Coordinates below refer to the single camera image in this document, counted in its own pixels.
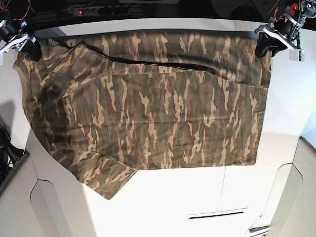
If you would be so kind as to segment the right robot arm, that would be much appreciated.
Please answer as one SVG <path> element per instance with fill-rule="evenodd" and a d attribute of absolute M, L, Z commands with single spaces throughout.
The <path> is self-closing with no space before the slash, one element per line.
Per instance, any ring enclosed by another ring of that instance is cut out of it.
<path fill-rule="evenodd" d="M 41 58 L 40 44 L 35 32 L 27 30 L 26 17 L 35 13 L 30 0 L 2 0 L 0 2 L 0 57 L 11 49 L 26 53 L 30 60 Z"/>

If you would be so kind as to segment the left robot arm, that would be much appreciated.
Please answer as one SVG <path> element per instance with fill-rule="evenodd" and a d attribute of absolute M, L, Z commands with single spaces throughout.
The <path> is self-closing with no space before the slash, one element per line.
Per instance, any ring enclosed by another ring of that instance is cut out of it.
<path fill-rule="evenodd" d="M 283 5 L 276 3 L 269 12 L 269 21 L 255 31 L 259 35 L 255 56 L 264 57 L 267 52 L 274 57 L 278 52 L 288 49 L 289 60 L 303 62 L 304 50 L 300 44 L 299 30 L 307 18 L 316 17 L 314 0 L 287 0 Z"/>

